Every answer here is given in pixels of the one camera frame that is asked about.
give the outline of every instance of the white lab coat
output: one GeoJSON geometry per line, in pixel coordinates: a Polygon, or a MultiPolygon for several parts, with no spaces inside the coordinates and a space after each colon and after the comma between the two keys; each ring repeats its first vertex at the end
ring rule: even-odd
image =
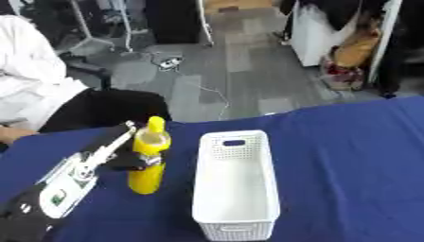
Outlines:
{"type": "Polygon", "coordinates": [[[83,90],[35,26],[0,16],[0,120],[25,118],[17,128],[39,130],[55,111],[83,90]]]}

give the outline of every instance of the white plastic basket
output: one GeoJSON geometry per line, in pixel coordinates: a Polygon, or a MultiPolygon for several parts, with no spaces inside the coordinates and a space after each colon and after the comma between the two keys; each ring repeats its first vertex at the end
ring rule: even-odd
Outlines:
{"type": "Polygon", "coordinates": [[[280,205],[265,132],[217,132],[202,137],[192,212],[211,241],[271,236],[280,205]]]}

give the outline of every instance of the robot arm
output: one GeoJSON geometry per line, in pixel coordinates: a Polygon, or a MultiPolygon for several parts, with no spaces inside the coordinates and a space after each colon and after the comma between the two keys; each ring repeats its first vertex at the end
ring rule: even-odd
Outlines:
{"type": "Polygon", "coordinates": [[[97,183],[97,168],[111,162],[112,168],[134,169],[146,164],[131,152],[129,159],[116,158],[116,152],[132,140],[137,128],[133,122],[110,128],[83,150],[63,159],[25,192],[0,204],[0,242],[39,242],[59,225],[97,183]]]}

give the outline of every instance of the blue tablecloth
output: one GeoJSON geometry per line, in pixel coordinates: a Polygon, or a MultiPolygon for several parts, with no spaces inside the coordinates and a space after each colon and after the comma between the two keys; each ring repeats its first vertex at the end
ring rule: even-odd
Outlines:
{"type": "MultiPolygon", "coordinates": [[[[172,123],[160,191],[134,194],[126,174],[104,172],[55,242],[205,241],[191,218],[200,137],[264,130],[282,214],[272,241],[422,242],[424,97],[307,108],[244,120],[172,123]]],[[[102,130],[24,138],[0,160],[0,201],[37,181],[102,130]]]]}

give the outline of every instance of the yellow plastic bottle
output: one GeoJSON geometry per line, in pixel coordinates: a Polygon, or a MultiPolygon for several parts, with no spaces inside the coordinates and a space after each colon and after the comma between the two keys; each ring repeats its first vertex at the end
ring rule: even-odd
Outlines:
{"type": "Polygon", "coordinates": [[[132,149],[149,166],[141,171],[130,171],[128,185],[134,192],[147,195],[159,189],[165,170],[165,161],[160,152],[169,149],[170,143],[170,136],[165,131],[165,120],[158,116],[151,117],[147,127],[135,134],[132,149]]]}

